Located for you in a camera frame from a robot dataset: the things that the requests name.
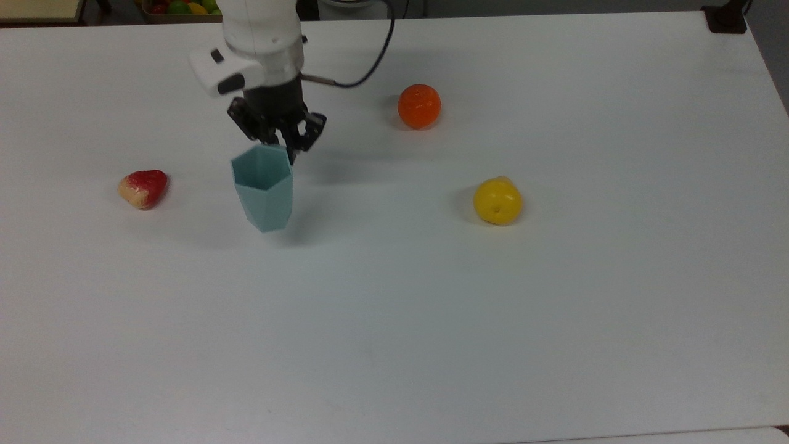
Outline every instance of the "orange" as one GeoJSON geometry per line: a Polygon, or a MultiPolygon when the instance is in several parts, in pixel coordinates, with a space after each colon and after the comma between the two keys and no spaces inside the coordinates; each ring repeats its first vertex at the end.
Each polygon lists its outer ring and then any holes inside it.
{"type": "Polygon", "coordinates": [[[511,224],[521,213],[521,209],[521,193],[506,176],[482,182],[474,193],[474,210],[482,220],[491,224],[511,224]]]}
{"type": "Polygon", "coordinates": [[[400,94],[397,112],[406,125],[419,130],[435,122],[441,113],[439,93],[427,85],[411,85],[400,94]]]}

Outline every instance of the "plastic cup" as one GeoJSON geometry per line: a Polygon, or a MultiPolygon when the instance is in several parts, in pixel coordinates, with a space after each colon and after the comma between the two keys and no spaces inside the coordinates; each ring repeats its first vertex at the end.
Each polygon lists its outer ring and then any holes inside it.
{"type": "Polygon", "coordinates": [[[285,147],[256,145],[231,160],[236,193],[260,232],[282,230],[293,209],[294,177],[285,147]]]}

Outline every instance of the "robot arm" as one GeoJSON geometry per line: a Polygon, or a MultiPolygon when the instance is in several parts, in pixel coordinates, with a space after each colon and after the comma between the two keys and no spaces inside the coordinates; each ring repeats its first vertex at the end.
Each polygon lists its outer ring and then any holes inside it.
{"type": "Polygon", "coordinates": [[[304,52],[296,0],[218,4],[225,42],[193,51],[192,69],[211,96],[243,91],[230,104],[230,117],[250,140],[264,144],[278,144],[279,130],[293,163],[296,151],[307,151],[326,123],[325,116],[308,111],[301,94],[304,52]]]}

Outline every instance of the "toy orange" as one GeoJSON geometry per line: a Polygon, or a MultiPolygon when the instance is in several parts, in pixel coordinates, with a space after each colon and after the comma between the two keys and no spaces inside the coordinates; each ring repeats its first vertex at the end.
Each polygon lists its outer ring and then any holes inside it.
{"type": "Polygon", "coordinates": [[[419,130],[435,122],[441,113],[439,93],[427,85],[411,85],[400,94],[397,112],[406,125],[419,130]]]}

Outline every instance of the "toy fruit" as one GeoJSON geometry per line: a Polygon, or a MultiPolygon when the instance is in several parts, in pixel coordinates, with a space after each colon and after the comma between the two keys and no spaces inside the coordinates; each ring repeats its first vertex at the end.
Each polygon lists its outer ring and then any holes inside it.
{"type": "Polygon", "coordinates": [[[200,5],[200,3],[189,3],[189,8],[192,10],[192,13],[195,15],[201,15],[201,16],[208,15],[208,11],[205,10],[205,8],[200,5]]]}
{"type": "Polygon", "coordinates": [[[191,14],[192,10],[189,8],[189,5],[182,2],[181,0],[173,0],[172,3],[167,7],[168,14],[191,14]]]}
{"type": "Polygon", "coordinates": [[[162,197],[167,175],[159,170],[135,171],[118,184],[118,194],[138,209],[149,209],[162,197]]]}
{"type": "Polygon", "coordinates": [[[522,208],[521,193],[506,176],[482,182],[474,193],[474,210],[482,220],[491,224],[511,223],[522,208]]]}
{"type": "Polygon", "coordinates": [[[400,94],[397,112],[406,125],[419,130],[435,122],[441,112],[439,93],[427,85],[411,85],[400,94]]]}
{"type": "Polygon", "coordinates": [[[219,6],[216,5],[216,0],[203,0],[200,4],[203,5],[205,10],[209,13],[213,13],[215,9],[219,9],[219,6]]]}

